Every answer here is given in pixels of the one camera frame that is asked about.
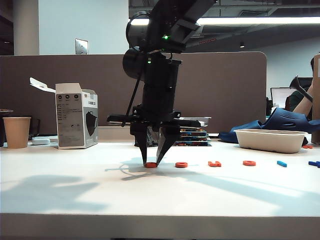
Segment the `light switch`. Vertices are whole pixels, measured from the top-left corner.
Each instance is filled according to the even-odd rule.
[[[76,55],[85,55],[88,54],[88,41],[75,39],[75,54]]]

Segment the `cardboard box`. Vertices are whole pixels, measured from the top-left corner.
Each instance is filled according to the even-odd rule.
[[[320,119],[320,54],[314,56],[312,119]],[[311,142],[320,144],[320,130],[312,133]]]
[[[84,149],[98,143],[98,96],[79,83],[58,83],[55,90],[30,78],[40,90],[55,93],[59,149]]]

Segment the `person's arm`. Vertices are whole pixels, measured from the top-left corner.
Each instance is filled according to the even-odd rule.
[[[313,81],[311,83],[311,86],[309,87],[308,94],[310,94],[311,96],[313,96],[314,94],[314,90],[313,90]],[[312,107],[312,102],[310,102],[305,96],[303,97],[303,99],[301,100],[301,102],[295,107],[295,109],[293,110],[295,113],[301,113],[301,114],[305,114],[306,116],[308,116],[310,110]]]

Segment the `computer monitor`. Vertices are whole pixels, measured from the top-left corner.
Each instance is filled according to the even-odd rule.
[[[286,106],[286,99],[289,97],[296,89],[290,87],[271,87],[271,98],[272,105],[275,107],[278,105],[279,108],[284,109]]]

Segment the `cardboard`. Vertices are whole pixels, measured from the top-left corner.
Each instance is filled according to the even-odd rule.
[[[320,54],[314,56],[312,119],[320,119]],[[320,130],[312,133],[311,142],[320,144]]]

